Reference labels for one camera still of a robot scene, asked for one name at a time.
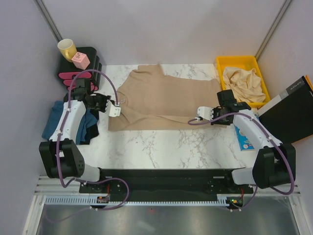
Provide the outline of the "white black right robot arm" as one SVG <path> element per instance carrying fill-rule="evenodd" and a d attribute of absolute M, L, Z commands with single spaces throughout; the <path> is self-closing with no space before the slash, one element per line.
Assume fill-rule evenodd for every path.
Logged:
<path fill-rule="evenodd" d="M 280 193 L 290 195 L 295 186 L 295 148 L 275 138 L 246 102 L 237 102 L 232 90 L 218 92 L 217 98 L 219 106 L 213 109 L 213 123 L 234 124 L 257 152 L 253 167 L 232 171 L 232 176 L 224 180 L 225 189 L 234 193 L 243 184 L 250 184 L 279 192 L 278 186 L 289 184 L 289 191 Z"/>

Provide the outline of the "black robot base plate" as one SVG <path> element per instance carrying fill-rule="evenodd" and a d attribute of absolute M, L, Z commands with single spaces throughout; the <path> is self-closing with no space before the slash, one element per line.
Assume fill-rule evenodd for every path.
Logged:
<path fill-rule="evenodd" d="M 231 169 L 102 169 L 99 185 L 80 185 L 80 193 L 136 199 L 210 199 L 217 193 L 253 194 L 248 185 L 237 185 Z"/>

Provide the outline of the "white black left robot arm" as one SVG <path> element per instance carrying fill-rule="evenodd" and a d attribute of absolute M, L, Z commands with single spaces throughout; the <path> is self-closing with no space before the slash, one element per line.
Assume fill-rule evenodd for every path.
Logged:
<path fill-rule="evenodd" d="M 75 88 L 65 96 L 63 112 L 55 131 L 47 141 L 40 143 L 39 152 L 49 178 L 60 179 L 61 183 L 67 177 L 90 182 L 93 190 L 103 192 L 107 188 L 107 180 L 100 176 L 99 168 L 85 163 L 76 145 L 79 126 L 87 109 L 112 117 L 120 112 L 111 96 L 93 94 L 91 81 L 79 78 Z"/>

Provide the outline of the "tan beige t shirt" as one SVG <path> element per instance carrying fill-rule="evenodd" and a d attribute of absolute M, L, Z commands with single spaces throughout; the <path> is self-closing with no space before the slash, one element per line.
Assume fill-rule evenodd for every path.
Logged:
<path fill-rule="evenodd" d="M 165 75 L 160 64 L 139 65 L 118 88 L 121 107 L 108 130 L 188 130 L 200 106 L 218 106 L 217 79 L 195 80 Z"/>

